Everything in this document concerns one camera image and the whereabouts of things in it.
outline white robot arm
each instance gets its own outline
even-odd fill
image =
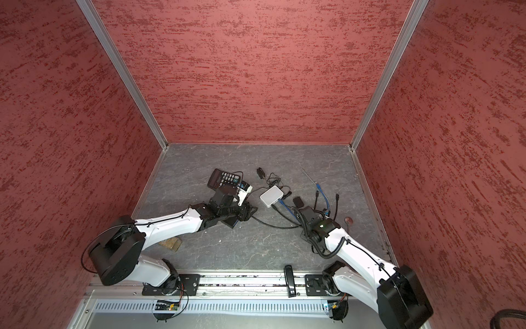
[[[167,260],[156,260],[141,252],[160,241],[204,230],[219,221],[233,228],[238,221],[249,220],[257,210],[246,201],[250,191],[245,182],[222,185],[208,204],[189,206],[157,218],[119,218],[89,249],[101,282],[113,285],[127,279],[158,287],[154,291],[163,295],[175,292],[180,280],[174,267]],[[379,258],[336,221],[301,204],[290,211],[303,228],[301,237],[321,257],[337,255],[348,264],[337,261],[323,271],[322,287],[329,296],[347,293],[356,297],[378,312],[387,329],[417,329],[433,314],[413,270],[407,266],[397,268]]]
[[[337,255],[348,264],[336,261],[323,271],[322,287],[328,295],[347,293],[356,297],[378,312],[387,329],[417,329],[433,314],[412,269],[405,265],[397,268],[381,259],[350,237],[336,221],[320,218],[310,207],[295,208],[293,215],[304,228],[302,238],[321,257]]]
[[[257,208],[246,201],[252,187],[246,182],[216,188],[209,203],[189,206],[186,210],[150,219],[120,217],[90,244],[88,254],[104,285],[124,279],[160,287],[161,294],[177,288],[178,274],[167,260],[156,260],[141,252],[168,238],[204,230],[222,221],[234,228],[247,221]]]

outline gray marble floor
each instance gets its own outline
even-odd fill
[[[206,185],[215,168],[243,171],[244,180],[254,189],[266,186],[256,173],[258,167],[267,175],[279,175],[291,187],[293,195],[286,203],[292,204],[294,196],[301,196],[306,205],[313,206],[316,187],[300,171],[303,167],[320,183],[333,208],[335,195],[340,194],[338,223],[346,227],[343,219],[351,216],[354,224],[350,235],[380,257],[387,257],[346,146],[173,144],[139,218],[179,212],[188,204],[207,203],[214,191]],[[259,199],[262,192],[263,189],[249,197],[251,204],[259,208],[255,217],[273,225],[290,226],[272,208],[264,206]],[[321,196],[318,205],[325,205]],[[183,244],[177,252],[154,245],[145,253],[166,258],[175,268],[187,270],[282,270],[290,264],[295,270],[319,271],[338,259],[324,260],[313,254],[310,245],[299,237],[300,232],[299,228],[267,227],[253,219],[238,223],[234,229],[219,223],[205,231],[181,235]]]

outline small black device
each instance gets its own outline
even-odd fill
[[[283,271],[285,272],[285,282],[287,283],[289,298],[296,297],[296,283],[294,282],[294,272],[292,271],[292,265],[285,265]]]
[[[266,177],[266,176],[265,176],[265,172],[263,171],[263,169],[261,169],[261,167],[260,167],[260,168],[257,168],[257,169],[256,169],[256,172],[258,173],[258,176],[259,176],[260,179],[262,179],[262,180],[265,179],[265,177]]]
[[[294,206],[296,206],[297,209],[305,207],[305,203],[303,203],[303,200],[299,196],[292,199],[292,202],[294,202]]]
[[[241,181],[240,179],[241,177],[236,174],[227,173],[216,168],[210,176],[207,186],[215,191],[223,185],[237,186]]]

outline calculator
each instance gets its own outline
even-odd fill
[[[236,174],[227,173],[216,168],[210,176],[207,186],[212,190],[215,190],[223,185],[236,187],[241,182],[240,179],[241,177]]]

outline red wall panel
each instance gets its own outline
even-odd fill
[[[525,14],[525,2],[430,1],[359,145],[433,328],[526,310]]]
[[[160,147],[74,0],[0,4],[1,328],[67,325]]]
[[[349,143],[412,0],[94,0],[169,142]]]

